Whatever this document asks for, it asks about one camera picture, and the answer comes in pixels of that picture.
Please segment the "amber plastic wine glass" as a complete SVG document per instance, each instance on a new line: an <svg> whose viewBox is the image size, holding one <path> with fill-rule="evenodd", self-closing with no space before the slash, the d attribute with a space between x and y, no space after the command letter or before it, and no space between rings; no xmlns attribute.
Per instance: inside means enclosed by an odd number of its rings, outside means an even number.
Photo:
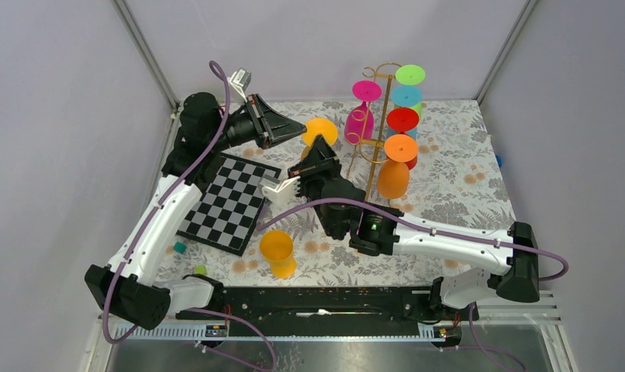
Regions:
<svg viewBox="0 0 625 372"><path fill-rule="evenodd" d="M336 125L326 118L314 118L306 123L306 131L301 135L301 139L306 145L300 157L302 160L308 155L317 136L321 136L327 144L332 146L338 138Z"/></svg>

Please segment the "magenta plastic wine glass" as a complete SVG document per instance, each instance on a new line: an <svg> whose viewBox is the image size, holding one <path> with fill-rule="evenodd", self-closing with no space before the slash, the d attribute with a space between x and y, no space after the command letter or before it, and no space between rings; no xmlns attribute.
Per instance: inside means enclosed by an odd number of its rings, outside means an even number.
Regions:
<svg viewBox="0 0 625 372"><path fill-rule="evenodd" d="M344 126L344 139L351 145L371 138L374 128L374 115L369 105L382 95L381 87L373 81L362 80L352 86L352 94L361 103L353 108Z"/></svg>

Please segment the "orange plastic wine glass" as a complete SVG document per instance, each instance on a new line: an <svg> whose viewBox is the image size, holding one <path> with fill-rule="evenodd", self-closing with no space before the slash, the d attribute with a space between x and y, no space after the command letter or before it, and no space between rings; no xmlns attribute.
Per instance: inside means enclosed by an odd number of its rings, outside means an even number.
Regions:
<svg viewBox="0 0 625 372"><path fill-rule="evenodd" d="M387 199L400 198L409 187L410 171L417 165L417 144L409 135L390 136L383 146L387 156L377 179L378 193Z"/></svg>

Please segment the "gold wire glass rack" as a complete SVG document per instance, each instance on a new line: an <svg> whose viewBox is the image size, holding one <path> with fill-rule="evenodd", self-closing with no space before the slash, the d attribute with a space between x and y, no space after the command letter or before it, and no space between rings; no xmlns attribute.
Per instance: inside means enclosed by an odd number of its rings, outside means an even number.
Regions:
<svg viewBox="0 0 625 372"><path fill-rule="evenodd" d="M380 64L376 68L365 67L364 71L362 73L363 77L364 77L363 80L373 81L376 84L378 84L381 87L381 89L382 89L382 94L383 94L383 91L385 91L385 97L382 100L382 108L380 108L380 110L378 111L378 112L381 113L381 121L380 121L380 124L379 124L379 127L378 127L378 135L376 136L375 139L373 139L372 135L371 135L370 139L363 139L362 141L359 142L358 145L352 145L354 147L354 149L353 149L353 153L351 155L350 165L347 168L347 174L345 176L345 178L349 178L350 177L350 172L353 169L354 161L357 159L357 155L358 154L360 154L366 161L369 162L370 169L369 169L368 180L367 180L367 183L366 183L365 198L364 198L364 200L366 202L368 202L370 197L371 197L372 184L373 184L373 180L374 180L374 177L375 177L375 169L377 168L378 165L383 164L387 160L387 157L385 157L384 159L380 160L378 158L378 155L379 155L380 149L383 147L383 145L385 143L385 140L384 140L384 132L385 132L384 126L386 124L386 116L388 115L388 113L387 113L388 101L389 101L390 92L391 92L391 89L392 89L392 82L395 80L395 73L386 74L386 73L380 73L379 71L383 67L392 67L392 66L394 66L394 68L397 70L402 65L401 64L397 64L397 63L393 63L393 62L387 62L387 63Z"/></svg>

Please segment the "yellow plastic wine glass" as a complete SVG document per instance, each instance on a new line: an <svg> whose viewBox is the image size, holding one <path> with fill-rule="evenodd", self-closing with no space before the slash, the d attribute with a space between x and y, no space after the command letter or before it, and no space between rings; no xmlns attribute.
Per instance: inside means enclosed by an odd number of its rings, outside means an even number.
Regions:
<svg viewBox="0 0 625 372"><path fill-rule="evenodd" d="M296 261L293 240L285 231L276 229L265 233L259 249L276 278L286 279L294 274Z"/></svg>

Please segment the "red plastic wine glass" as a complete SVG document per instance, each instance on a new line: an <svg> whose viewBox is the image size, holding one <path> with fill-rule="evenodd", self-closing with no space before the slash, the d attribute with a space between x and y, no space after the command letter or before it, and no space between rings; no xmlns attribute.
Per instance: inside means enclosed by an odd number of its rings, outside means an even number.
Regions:
<svg viewBox="0 0 625 372"><path fill-rule="evenodd" d="M416 129L420 116L412 108L394 108L387 116L388 135L385 153L390 160L405 164L412 170L417 164L416 138L410 132Z"/></svg>

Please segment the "blue plastic wine glass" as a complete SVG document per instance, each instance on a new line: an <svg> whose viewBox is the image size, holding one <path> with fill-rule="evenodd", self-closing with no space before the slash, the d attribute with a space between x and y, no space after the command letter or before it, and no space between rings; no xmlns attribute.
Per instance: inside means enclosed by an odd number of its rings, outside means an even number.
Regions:
<svg viewBox="0 0 625 372"><path fill-rule="evenodd" d="M400 85L391 91L391 101L395 109L406 107L412 109L418 115L416 126L406 132L407 135L415 140L417 139L417 129L422 119L422 97L421 90L414 85Z"/></svg>

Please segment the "green plastic wine glass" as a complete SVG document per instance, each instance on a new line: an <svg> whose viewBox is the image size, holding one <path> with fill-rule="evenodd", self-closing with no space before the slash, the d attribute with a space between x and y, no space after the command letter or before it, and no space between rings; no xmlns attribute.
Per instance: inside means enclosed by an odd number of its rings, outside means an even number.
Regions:
<svg viewBox="0 0 625 372"><path fill-rule="evenodd" d="M395 73L395 79L400 85L414 85L419 89L419 85L426 78L426 72L421 66L407 64L401 66Z"/></svg>

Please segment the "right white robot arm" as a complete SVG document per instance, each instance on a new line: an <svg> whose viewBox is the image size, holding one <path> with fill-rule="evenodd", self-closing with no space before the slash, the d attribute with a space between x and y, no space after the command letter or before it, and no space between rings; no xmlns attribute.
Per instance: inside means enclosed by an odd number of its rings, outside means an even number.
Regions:
<svg viewBox="0 0 625 372"><path fill-rule="evenodd" d="M398 209L364 202L365 191L341 173L340 161L322 136L288 169L298 180L296 196L313 208L328 237L349 239L350 247L371 257L425 255L461 261L470 270L433 281L432 315L450 318L458 309L485 298L519 303L540 299L538 256L531 225L472 229L433 222Z"/></svg>

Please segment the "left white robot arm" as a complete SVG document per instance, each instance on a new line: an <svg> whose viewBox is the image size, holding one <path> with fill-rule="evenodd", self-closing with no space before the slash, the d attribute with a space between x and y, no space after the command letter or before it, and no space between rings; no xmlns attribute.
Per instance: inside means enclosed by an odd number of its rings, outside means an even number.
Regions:
<svg viewBox="0 0 625 372"><path fill-rule="evenodd" d="M154 329L165 317L190 308L207 319L220 315L225 300L210 280L195 275L157 280L167 245L212 185L225 161L224 150L248 142L266 150L306 131L304 124L277 112L258 94L248 95L229 113L212 94L194 93L181 104L177 117L174 147L150 204L108 263L92 264L85 273L104 322L115 316Z"/></svg>

